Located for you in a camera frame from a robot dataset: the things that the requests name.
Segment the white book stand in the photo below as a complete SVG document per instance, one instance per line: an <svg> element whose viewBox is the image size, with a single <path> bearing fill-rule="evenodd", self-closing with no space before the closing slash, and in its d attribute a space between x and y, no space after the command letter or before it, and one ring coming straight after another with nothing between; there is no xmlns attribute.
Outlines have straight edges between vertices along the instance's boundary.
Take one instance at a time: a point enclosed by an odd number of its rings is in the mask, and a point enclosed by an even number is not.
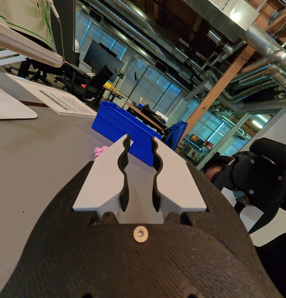
<svg viewBox="0 0 286 298"><path fill-rule="evenodd" d="M8 27L0 18L0 66L26 62L27 58L59 68L64 58ZM0 120L35 119L36 112L15 98L16 81L0 74Z"/></svg>

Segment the pink brick figure pot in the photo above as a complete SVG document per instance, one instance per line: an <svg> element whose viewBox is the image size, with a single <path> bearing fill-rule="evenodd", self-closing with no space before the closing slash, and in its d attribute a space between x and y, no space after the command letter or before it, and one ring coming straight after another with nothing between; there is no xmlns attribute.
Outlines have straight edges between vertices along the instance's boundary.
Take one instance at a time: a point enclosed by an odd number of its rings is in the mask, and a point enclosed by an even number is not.
<svg viewBox="0 0 286 298"><path fill-rule="evenodd" d="M95 147L94 149L94 157L97 158L100 156L104 151L106 151L109 147L108 146L103 146L103 147Z"/></svg>

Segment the laminated instruction sheet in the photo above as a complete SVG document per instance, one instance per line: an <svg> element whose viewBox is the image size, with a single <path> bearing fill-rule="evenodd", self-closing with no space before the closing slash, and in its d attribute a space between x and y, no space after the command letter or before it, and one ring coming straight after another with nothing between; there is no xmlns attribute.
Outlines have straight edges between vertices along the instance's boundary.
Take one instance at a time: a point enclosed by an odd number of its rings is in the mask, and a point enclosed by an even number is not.
<svg viewBox="0 0 286 298"><path fill-rule="evenodd" d="M38 84L14 75L7 74L7 76L60 115L91 118L97 116L97 112L66 91Z"/></svg>

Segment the open instruction booklet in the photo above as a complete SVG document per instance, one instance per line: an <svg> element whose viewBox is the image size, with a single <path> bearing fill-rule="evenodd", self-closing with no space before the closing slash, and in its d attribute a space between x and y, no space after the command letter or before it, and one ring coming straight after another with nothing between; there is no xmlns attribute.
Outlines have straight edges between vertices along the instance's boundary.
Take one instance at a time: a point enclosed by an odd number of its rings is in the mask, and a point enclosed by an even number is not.
<svg viewBox="0 0 286 298"><path fill-rule="evenodd" d="M51 26L53 1L0 0L0 22L12 30L44 43L56 51Z"/></svg>

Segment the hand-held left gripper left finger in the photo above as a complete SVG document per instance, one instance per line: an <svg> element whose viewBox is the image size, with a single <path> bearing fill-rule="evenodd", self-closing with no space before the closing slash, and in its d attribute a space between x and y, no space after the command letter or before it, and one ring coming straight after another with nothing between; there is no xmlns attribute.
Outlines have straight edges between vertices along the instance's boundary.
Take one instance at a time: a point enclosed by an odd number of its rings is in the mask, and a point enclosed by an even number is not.
<svg viewBox="0 0 286 298"><path fill-rule="evenodd" d="M73 205L74 211L96 211L115 215L126 211L129 187L125 168L128 165L130 135L126 134L95 158Z"/></svg>

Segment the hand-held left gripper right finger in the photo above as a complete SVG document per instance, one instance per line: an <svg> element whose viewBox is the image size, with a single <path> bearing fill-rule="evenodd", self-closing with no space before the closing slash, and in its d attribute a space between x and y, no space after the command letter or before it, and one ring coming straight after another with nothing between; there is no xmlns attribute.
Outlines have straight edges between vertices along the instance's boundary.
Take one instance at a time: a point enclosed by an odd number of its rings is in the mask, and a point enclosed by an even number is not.
<svg viewBox="0 0 286 298"><path fill-rule="evenodd" d="M207 206L186 161L157 137L151 138L153 167L152 203L157 212L204 212Z"/></svg>

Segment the person's right hand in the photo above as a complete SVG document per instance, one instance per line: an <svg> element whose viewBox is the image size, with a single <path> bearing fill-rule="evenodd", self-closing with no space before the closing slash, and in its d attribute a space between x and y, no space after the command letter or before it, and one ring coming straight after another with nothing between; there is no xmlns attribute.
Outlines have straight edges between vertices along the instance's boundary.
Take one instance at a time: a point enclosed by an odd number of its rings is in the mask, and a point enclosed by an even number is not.
<svg viewBox="0 0 286 298"><path fill-rule="evenodd" d="M223 165L222 164L212 164L211 166L208 166L208 168L205 170L205 178L208 180L208 181L212 181L212 178L213 176L216 174L216 173L219 173L223 168Z"/></svg>

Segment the wooden ceiling beam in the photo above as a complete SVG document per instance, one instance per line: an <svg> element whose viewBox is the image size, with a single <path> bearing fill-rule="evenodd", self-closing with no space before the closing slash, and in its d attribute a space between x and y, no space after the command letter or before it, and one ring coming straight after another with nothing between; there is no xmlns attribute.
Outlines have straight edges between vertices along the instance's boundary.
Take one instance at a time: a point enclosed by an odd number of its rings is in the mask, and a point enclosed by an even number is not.
<svg viewBox="0 0 286 298"><path fill-rule="evenodd" d="M222 77L212 87L212 89L202 100L202 102L199 104L196 110L188 118L188 120L186 121L187 122L186 130L184 131L178 143L180 143L185 138L185 136L190 132L190 130L195 126L195 124L200 120L200 118L205 114L205 112L212 105L212 103L219 97L222 91L224 91L227 85L231 82L231 80L235 77L235 75L242 69L242 67L245 65L245 63L249 60L249 58L254 53L255 53L255 49L253 49L251 46L247 46L236 57L234 62L225 71Z"/></svg>

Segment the blue storage bin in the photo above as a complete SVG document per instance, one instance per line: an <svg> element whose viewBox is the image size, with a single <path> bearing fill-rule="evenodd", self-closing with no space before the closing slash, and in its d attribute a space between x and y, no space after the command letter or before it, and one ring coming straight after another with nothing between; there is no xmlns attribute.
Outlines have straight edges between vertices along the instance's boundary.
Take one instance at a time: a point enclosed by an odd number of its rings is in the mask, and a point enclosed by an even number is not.
<svg viewBox="0 0 286 298"><path fill-rule="evenodd" d="M126 134L130 135L129 153L148 166L153 165L151 138L161 139L160 134L115 103L101 102L92 128L112 142Z"/></svg>

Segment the blue cloth bag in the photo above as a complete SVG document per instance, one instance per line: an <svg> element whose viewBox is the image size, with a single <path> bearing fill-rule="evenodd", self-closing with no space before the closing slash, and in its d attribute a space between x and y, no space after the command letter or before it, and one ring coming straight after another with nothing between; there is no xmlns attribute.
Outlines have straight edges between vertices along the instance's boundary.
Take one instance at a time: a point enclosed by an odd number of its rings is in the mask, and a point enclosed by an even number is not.
<svg viewBox="0 0 286 298"><path fill-rule="evenodd" d="M176 150L188 123L182 120L178 121L177 123L173 124L169 127L169 135L166 137L164 144L166 144L170 149L173 151Z"/></svg>

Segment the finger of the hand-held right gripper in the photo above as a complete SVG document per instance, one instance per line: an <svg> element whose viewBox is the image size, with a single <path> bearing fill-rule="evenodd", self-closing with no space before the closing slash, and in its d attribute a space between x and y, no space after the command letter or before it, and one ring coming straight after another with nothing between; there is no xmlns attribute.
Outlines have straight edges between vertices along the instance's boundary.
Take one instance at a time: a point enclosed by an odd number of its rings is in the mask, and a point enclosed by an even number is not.
<svg viewBox="0 0 286 298"><path fill-rule="evenodd" d="M236 205L237 201L236 201L236 198L231 190L223 187L221 193L228 200L228 202L232 205L232 207L234 207Z"/></svg>
<svg viewBox="0 0 286 298"><path fill-rule="evenodd" d="M239 216L246 230L250 231L263 214L264 213L255 206L245 206Z"/></svg>

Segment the black bag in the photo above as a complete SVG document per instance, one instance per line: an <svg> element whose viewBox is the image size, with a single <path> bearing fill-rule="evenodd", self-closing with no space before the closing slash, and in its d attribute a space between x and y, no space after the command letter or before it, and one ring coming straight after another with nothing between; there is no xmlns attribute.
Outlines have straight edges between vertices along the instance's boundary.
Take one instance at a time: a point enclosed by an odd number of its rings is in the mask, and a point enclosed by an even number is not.
<svg viewBox="0 0 286 298"><path fill-rule="evenodd" d="M153 110L151 110L148 104L145 106L139 107L139 110L145 116L147 116L149 119L154 121L157 125L161 126L165 133L169 133L168 128L167 128L166 123L163 120L163 118L161 116L157 115Z"/></svg>

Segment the black office chair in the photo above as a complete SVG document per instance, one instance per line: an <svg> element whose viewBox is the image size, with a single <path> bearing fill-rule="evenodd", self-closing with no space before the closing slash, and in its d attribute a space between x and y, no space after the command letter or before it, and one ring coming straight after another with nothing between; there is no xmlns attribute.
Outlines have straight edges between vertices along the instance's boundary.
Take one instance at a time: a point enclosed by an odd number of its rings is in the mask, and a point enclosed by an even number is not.
<svg viewBox="0 0 286 298"><path fill-rule="evenodd" d="M96 97L93 100L93 104L97 106L104 94L104 91L102 91L103 86L112 75L113 73L108 69L108 66L104 65L101 70L87 82L82 101L89 102L86 98L90 95L92 97L95 95Z"/></svg>

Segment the wooden table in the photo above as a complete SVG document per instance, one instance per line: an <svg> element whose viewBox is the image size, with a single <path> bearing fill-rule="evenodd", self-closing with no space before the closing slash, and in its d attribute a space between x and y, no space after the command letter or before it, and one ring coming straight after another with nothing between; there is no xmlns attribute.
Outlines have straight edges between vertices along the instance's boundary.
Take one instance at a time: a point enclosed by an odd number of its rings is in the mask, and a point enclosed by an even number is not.
<svg viewBox="0 0 286 298"><path fill-rule="evenodd" d="M139 106L133 105L129 102L125 102L125 104L128 106L127 112L129 112L131 115L137 117L139 120L141 120L145 125L151 127L152 129L155 129L157 133L159 133L162 138L165 138L169 135L169 133L165 133L163 131L163 128L159 125L157 125L154 121L149 119L147 116L145 116L140 110Z"/></svg>

